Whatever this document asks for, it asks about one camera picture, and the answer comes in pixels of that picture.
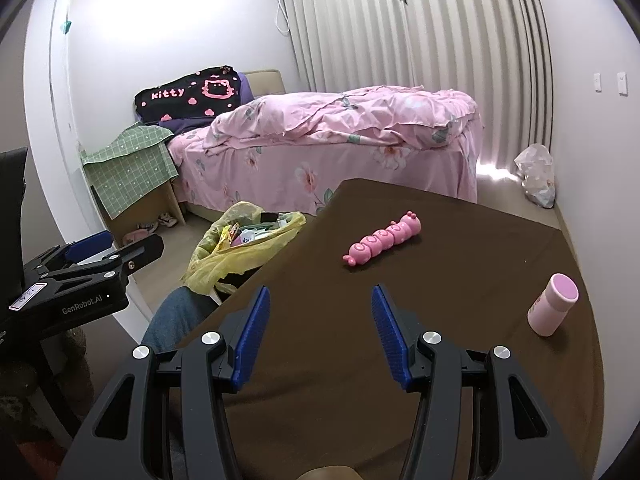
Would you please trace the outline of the yellow plastic trash bag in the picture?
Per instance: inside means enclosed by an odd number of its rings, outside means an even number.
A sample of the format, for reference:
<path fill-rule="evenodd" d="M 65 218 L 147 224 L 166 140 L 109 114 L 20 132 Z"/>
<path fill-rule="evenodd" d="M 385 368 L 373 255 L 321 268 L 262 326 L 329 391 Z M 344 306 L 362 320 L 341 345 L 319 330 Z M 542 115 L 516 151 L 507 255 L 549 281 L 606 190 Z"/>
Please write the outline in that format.
<path fill-rule="evenodd" d="M 252 203 L 236 203 L 198 242 L 182 284 L 220 304 L 222 296 L 236 292 L 250 272 L 277 255 L 305 224 L 299 211 L 268 214 Z"/>

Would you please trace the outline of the shoes under table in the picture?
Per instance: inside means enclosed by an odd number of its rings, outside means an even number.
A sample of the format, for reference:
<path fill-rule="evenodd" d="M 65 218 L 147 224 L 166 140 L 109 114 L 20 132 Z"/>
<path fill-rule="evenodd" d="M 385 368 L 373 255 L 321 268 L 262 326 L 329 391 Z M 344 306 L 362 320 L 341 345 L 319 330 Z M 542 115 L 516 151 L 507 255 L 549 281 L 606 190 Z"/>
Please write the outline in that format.
<path fill-rule="evenodd" d="M 168 212 L 163 212 L 155 221 L 148 223 L 139 223 L 133 231 L 126 233 L 122 238 L 122 244 L 129 245 L 131 243 L 137 242 L 138 240 L 142 240 L 142 238 L 154 234 L 160 226 L 170 229 L 177 224 L 177 218 L 175 218 L 172 214 L 168 214 Z"/>

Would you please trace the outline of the wooden bedside table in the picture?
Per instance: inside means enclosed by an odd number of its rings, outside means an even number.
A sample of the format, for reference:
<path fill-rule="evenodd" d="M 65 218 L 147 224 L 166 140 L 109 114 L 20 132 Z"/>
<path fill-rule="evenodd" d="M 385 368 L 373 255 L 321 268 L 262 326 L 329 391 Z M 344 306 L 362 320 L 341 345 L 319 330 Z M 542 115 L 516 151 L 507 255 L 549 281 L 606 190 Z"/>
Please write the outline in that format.
<path fill-rule="evenodd" d="M 181 206 L 178 203 L 174 188 L 170 181 L 165 182 L 152 192 L 145 194 L 140 200 L 125 209 L 119 216 L 112 219 L 103 207 L 98 194 L 91 188 L 96 208 L 104 222 L 104 226 L 111 232 L 116 247 L 122 246 L 122 239 L 132 232 L 139 223 L 157 221 L 161 214 L 170 214 L 177 219 L 179 226 L 184 226 Z"/>

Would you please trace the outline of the green checkered cloth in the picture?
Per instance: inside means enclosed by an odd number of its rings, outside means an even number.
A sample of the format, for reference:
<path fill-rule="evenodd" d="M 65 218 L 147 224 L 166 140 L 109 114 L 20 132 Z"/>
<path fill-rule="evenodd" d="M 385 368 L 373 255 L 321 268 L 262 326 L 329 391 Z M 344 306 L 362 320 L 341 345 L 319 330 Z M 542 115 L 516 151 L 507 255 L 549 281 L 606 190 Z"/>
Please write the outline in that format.
<path fill-rule="evenodd" d="M 167 128 L 137 122 L 99 151 L 80 152 L 88 182 L 111 219 L 178 176 L 166 145 Z"/>

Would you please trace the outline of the pink caterpillar toy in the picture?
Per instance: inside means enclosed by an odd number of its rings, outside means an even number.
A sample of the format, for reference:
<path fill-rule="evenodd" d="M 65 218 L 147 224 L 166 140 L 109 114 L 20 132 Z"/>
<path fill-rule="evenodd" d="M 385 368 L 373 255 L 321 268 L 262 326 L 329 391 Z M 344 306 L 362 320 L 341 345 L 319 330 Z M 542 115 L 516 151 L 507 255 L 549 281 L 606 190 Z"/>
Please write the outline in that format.
<path fill-rule="evenodd" d="M 342 260 L 348 266 L 363 266 L 382 252 L 404 244 L 422 231 L 421 220 L 413 211 L 407 211 L 399 221 L 390 222 L 385 229 L 379 229 L 348 248 Z"/>

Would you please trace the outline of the pink cylindrical bottle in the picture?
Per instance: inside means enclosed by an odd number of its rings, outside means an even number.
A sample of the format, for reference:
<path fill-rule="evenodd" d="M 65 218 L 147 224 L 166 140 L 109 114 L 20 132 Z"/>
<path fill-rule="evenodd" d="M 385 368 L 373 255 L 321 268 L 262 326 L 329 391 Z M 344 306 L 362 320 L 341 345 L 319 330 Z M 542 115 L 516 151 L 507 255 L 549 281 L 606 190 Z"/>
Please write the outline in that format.
<path fill-rule="evenodd" d="M 576 283 L 566 274 L 555 273 L 527 311 L 530 328 L 541 337 L 550 337 L 563 323 L 579 299 Z"/>

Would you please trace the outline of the black kitty pillow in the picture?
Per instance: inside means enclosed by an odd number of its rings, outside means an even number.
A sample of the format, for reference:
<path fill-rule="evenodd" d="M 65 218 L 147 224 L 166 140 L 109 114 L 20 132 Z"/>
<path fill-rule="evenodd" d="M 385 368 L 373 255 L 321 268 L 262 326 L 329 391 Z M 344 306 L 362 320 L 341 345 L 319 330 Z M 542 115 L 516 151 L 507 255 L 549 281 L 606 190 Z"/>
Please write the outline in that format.
<path fill-rule="evenodd" d="M 228 65 L 209 67 L 179 79 L 144 89 L 134 97 L 142 122 L 214 119 L 241 105 L 241 78 Z"/>

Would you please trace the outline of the pink floral bed duvet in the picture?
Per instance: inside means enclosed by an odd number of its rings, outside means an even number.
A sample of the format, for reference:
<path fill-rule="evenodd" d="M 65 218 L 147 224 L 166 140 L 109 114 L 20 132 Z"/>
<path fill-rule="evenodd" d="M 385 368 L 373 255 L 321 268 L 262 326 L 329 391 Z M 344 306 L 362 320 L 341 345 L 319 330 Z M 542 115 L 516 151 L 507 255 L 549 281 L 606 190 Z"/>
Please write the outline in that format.
<path fill-rule="evenodd" d="M 181 203 L 318 214 L 349 179 L 477 200 L 483 122 L 458 90 L 375 86 L 272 94 L 168 145 Z"/>

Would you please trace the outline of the white plastic bag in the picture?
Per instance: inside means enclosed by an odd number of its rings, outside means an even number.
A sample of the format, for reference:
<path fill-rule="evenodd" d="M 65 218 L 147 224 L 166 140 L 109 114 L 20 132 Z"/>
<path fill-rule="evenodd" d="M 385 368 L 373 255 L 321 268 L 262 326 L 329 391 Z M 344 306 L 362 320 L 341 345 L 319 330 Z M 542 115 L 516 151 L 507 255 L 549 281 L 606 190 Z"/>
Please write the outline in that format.
<path fill-rule="evenodd" d="M 514 159 L 525 197 L 544 209 L 555 204 L 554 161 L 544 144 L 529 145 Z"/>

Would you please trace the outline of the striped window curtain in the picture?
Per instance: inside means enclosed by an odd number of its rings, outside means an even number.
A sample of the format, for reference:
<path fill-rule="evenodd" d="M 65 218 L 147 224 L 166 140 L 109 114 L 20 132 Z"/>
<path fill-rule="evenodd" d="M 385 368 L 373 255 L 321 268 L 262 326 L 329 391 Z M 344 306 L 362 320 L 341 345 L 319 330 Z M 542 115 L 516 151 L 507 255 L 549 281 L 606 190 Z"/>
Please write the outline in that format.
<path fill-rule="evenodd" d="M 480 159 L 510 168 L 552 139 L 553 81 L 540 0 L 284 0 L 312 91 L 377 84 L 456 89 L 477 102 Z"/>

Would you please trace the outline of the white wall socket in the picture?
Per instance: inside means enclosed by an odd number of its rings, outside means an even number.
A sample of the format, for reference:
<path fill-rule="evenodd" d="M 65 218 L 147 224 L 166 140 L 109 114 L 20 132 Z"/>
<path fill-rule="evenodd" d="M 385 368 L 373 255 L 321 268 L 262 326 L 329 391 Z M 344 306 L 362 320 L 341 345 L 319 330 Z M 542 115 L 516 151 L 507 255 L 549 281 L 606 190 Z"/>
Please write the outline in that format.
<path fill-rule="evenodd" d="M 593 88 L 597 93 L 601 93 L 603 91 L 602 87 L 602 77 L 600 73 L 593 74 Z"/>

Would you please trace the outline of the white wall switch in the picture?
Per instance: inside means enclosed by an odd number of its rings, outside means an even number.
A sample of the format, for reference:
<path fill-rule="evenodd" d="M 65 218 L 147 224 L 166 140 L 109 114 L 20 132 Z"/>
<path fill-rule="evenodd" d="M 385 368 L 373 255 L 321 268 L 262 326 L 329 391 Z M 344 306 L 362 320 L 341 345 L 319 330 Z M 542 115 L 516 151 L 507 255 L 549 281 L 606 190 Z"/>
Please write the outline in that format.
<path fill-rule="evenodd" d="M 617 91 L 620 96 L 628 96 L 628 78 L 625 72 L 616 74 Z"/>

